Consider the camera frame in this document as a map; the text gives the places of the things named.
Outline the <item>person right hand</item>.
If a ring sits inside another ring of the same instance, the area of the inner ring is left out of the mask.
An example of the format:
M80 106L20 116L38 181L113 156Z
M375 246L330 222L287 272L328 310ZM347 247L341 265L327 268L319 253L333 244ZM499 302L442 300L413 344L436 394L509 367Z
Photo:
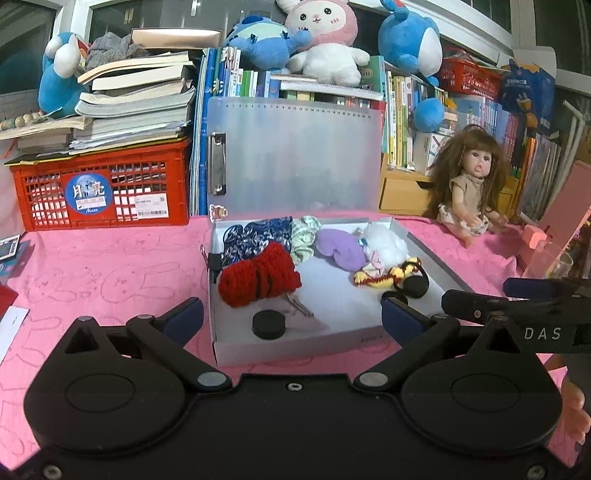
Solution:
M590 415L584 410L585 394L575 385L568 374L561 384L563 400L562 420L567 435L577 444L583 445L590 431Z

